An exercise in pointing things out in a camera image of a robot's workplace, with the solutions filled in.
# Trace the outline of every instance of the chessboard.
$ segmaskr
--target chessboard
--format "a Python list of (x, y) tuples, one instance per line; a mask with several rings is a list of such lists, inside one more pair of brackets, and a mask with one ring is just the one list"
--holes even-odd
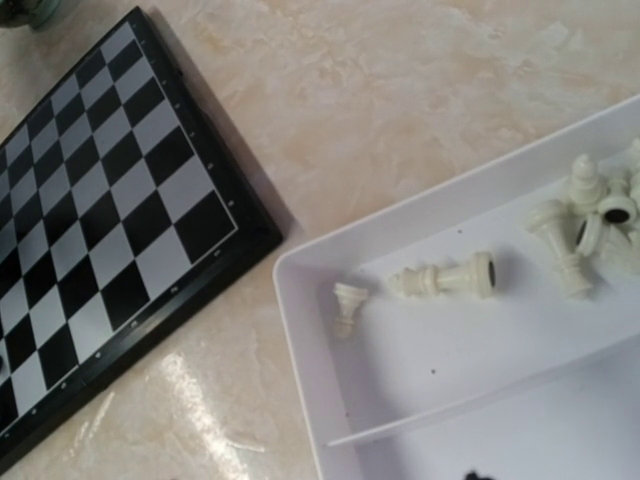
[(0, 147), (0, 473), (280, 241), (134, 10)]

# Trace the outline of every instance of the white pawn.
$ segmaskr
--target white pawn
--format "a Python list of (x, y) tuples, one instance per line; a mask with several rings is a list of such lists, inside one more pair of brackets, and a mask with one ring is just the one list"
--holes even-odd
[(458, 267), (405, 268), (389, 279), (391, 290), (406, 297), (436, 296), (449, 290), (469, 291), (484, 299), (493, 295), (495, 283), (493, 260), (487, 252), (475, 253), (471, 260)]
[(640, 138), (636, 138), (631, 144), (631, 153), (636, 157), (636, 164), (631, 169), (631, 192), (629, 196), (640, 208)]
[(584, 257), (598, 254), (602, 260), (627, 273), (640, 274), (640, 250), (637, 232), (633, 241), (599, 215), (589, 215), (576, 239), (577, 253)]
[(580, 256), (569, 248), (563, 231), (566, 208), (558, 200), (549, 200), (534, 207), (525, 221), (525, 228), (543, 240), (551, 250), (554, 269), (560, 275), (562, 290), (567, 297), (585, 298), (592, 288), (580, 269)]
[(627, 172), (617, 170), (609, 176), (609, 195), (598, 204), (598, 213), (614, 225), (632, 223), (638, 214), (636, 202), (629, 198)]
[(338, 338), (349, 338), (355, 325), (353, 316), (362, 302), (369, 298), (369, 292), (364, 288), (336, 283), (333, 287), (333, 293), (335, 293), (340, 306), (340, 314), (335, 319), (333, 332)]
[(566, 189), (569, 206), (576, 215), (595, 212), (598, 203), (607, 194), (604, 179), (598, 173), (598, 165), (588, 155), (580, 155), (573, 162)]

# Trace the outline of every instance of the pile of chess pieces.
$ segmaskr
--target pile of chess pieces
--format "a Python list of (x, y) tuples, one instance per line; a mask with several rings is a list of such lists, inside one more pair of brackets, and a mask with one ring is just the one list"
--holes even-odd
[[(632, 169), (619, 168), (605, 178), (587, 155), (574, 163), (563, 197), (535, 206), (525, 228), (545, 242), (554, 258), (565, 296), (584, 299), (593, 285), (583, 272), (583, 260), (598, 256), (627, 274), (640, 275), (640, 231), (633, 228), (640, 209), (640, 139), (631, 153)], [(579, 220), (572, 239), (565, 231)]]

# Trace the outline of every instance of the beige marble surface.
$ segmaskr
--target beige marble surface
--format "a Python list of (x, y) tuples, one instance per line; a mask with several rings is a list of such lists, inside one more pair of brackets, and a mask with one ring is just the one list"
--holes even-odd
[[(278, 253), (640, 90), (633, 0), (138, 3), (288, 232)], [(0, 32), (0, 136), (134, 4)], [(315, 479), (275, 259), (4, 478)]]

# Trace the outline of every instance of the white plastic tray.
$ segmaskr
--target white plastic tray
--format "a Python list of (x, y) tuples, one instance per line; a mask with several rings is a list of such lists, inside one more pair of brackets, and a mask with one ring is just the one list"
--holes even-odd
[[(522, 223), (537, 202), (557, 197), (575, 157), (630, 163), (625, 150), (638, 133), (640, 97), (279, 260), (274, 281), (324, 480), (458, 480), (483, 462), (496, 480), (604, 478), (595, 475), (603, 465), (608, 478), (636, 475), (640, 411), (626, 418), (615, 402), (587, 398), (572, 385), (583, 378), (600, 392), (614, 382), (637, 404), (640, 380), (633, 378), (640, 375), (630, 372), (640, 371), (640, 279), (596, 265), (592, 300), (567, 301), (549, 252)], [(405, 266), (465, 260), (477, 250), (494, 254), (496, 299), (401, 301), (387, 292), (386, 279)], [(331, 330), (336, 281), (372, 293), (347, 341)], [(602, 370), (596, 362), (613, 354), (606, 361), (629, 373), (623, 382), (584, 370)], [(609, 409), (603, 425), (609, 421), (607, 432), (624, 448), (611, 458), (600, 453), (611, 450), (604, 447), (589, 456), (585, 448), (602, 443), (598, 429), (572, 428), (563, 401), (579, 404), (570, 409), (575, 425), (593, 425), (596, 407)], [(443, 420), (451, 421), (438, 425)], [(518, 443), (514, 428), (530, 434)], [(561, 434), (571, 444), (554, 447)], [(529, 445), (533, 439), (548, 445)], [(631, 447), (636, 453), (625, 457)], [(549, 462), (553, 448), (563, 455)], [(580, 467), (566, 461), (572, 455)], [(536, 468), (517, 469), (534, 457)]]

